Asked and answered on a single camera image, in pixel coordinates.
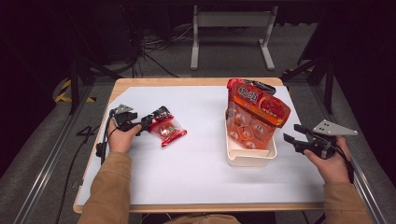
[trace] tan sleeve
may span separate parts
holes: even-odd
[[[92,181],[78,223],[128,223],[132,159],[110,152]]]
[[[361,196],[352,184],[325,184],[324,197],[324,210],[329,224],[373,223]]]

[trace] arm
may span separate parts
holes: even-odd
[[[337,136],[337,146],[346,154],[350,161],[347,141],[344,137]],[[323,160],[310,150],[304,151],[305,156],[317,167],[325,182],[324,185],[324,210],[326,218],[332,223],[372,223],[358,191],[349,183],[347,166],[344,159],[335,153],[331,158]]]
[[[114,129],[110,121],[107,132]],[[109,136],[110,152],[92,181],[91,196],[78,223],[128,223],[132,159],[127,152],[140,129],[137,125],[126,133],[116,130]]]

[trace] candy package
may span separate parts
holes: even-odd
[[[142,118],[142,121],[146,119],[152,120],[148,127],[148,131],[162,139],[162,147],[165,147],[187,133],[187,130],[180,126],[175,117],[165,106],[161,106],[150,115],[145,116]]]
[[[227,134],[246,149],[266,149],[276,128],[286,123],[290,108],[273,96],[272,86],[241,78],[229,80]]]

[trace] hand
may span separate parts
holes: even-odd
[[[129,148],[131,147],[134,136],[139,133],[141,128],[142,125],[138,124],[128,132],[123,132],[116,129],[116,125],[114,124],[113,120],[111,120],[108,124],[107,129],[107,134],[110,134],[108,138],[108,145],[110,146],[110,151],[127,153]]]
[[[336,138],[336,145],[344,151],[346,158],[350,161],[347,140],[342,136],[337,136]],[[334,155],[327,160],[319,158],[315,153],[308,149],[304,150],[304,154],[317,166],[325,183],[349,183],[347,165],[338,153],[334,153]]]

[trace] orange plastic packaging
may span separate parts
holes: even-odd
[[[243,148],[265,149],[290,108],[272,95],[275,88],[257,81],[232,78],[227,88],[227,134]]]

